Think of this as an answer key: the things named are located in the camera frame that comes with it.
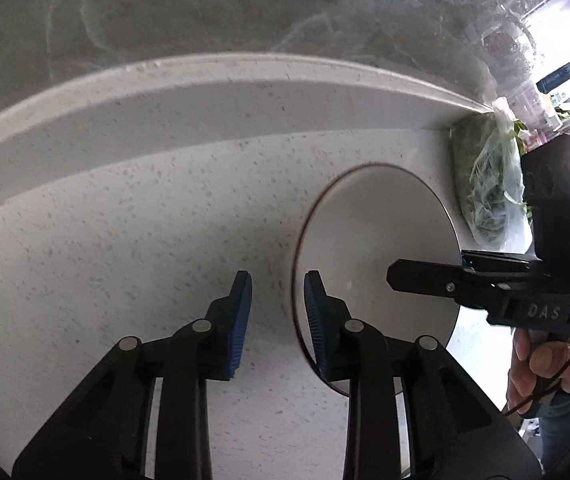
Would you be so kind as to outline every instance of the white plate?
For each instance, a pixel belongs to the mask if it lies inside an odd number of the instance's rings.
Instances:
[[[459,306],[447,298],[396,292],[386,282],[399,258],[460,264],[456,232],[431,189],[406,170],[369,164],[338,177],[303,226],[294,260],[294,319],[308,355],[313,349],[303,300],[308,270],[320,272],[327,294],[343,299],[352,317],[384,335],[414,341],[431,335],[444,346]],[[334,386],[347,393],[349,383]]]

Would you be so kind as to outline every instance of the plastic bag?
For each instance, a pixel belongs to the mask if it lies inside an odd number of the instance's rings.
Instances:
[[[504,97],[492,107],[494,113],[465,118],[450,130],[456,192],[482,249],[523,254],[532,235],[523,202],[516,117]]]

